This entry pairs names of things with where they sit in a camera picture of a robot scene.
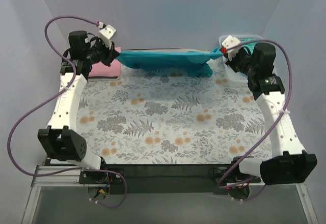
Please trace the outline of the teal blue t shirt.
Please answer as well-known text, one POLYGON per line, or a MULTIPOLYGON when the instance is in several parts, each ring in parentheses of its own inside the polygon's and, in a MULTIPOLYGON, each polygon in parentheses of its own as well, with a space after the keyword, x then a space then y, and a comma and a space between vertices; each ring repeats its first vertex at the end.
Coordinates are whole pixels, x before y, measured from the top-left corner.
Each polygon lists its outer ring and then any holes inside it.
POLYGON ((186 71, 190 77, 210 77, 213 71, 207 62, 222 56, 219 49, 212 52, 121 51, 117 60, 128 68, 147 72, 175 68, 186 71))

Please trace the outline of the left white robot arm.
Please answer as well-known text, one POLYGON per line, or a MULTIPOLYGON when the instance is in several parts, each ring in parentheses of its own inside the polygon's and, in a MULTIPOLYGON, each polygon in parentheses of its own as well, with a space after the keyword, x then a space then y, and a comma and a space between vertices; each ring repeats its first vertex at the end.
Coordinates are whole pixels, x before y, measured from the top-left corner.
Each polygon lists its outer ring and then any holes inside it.
POLYGON ((111 41, 113 27, 104 27, 91 39, 86 31, 69 33, 69 48, 63 53, 60 69, 60 90, 56 105, 45 129, 39 129, 38 139, 48 158, 87 169, 84 177, 96 183, 108 179, 105 160, 87 149, 86 140, 76 132, 77 111, 92 66, 103 63, 109 67, 119 55, 111 41))

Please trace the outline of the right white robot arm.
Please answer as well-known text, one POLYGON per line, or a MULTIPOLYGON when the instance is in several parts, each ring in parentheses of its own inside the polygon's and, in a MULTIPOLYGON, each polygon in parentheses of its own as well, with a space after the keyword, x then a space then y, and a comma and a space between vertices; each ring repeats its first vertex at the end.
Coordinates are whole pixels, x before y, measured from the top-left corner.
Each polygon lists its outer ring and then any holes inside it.
POLYGON ((315 154, 307 153, 293 127, 287 109, 290 94, 285 94, 282 80, 274 72, 275 46, 258 42, 253 52, 237 45, 225 45, 227 65, 244 74, 248 87, 265 122, 265 135, 270 138, 272 157, 260 160, 248 151, 233 161, 231 178, 236 182, 248 176, 260 178, 266 185, 303 183, 317 165, 315 154))

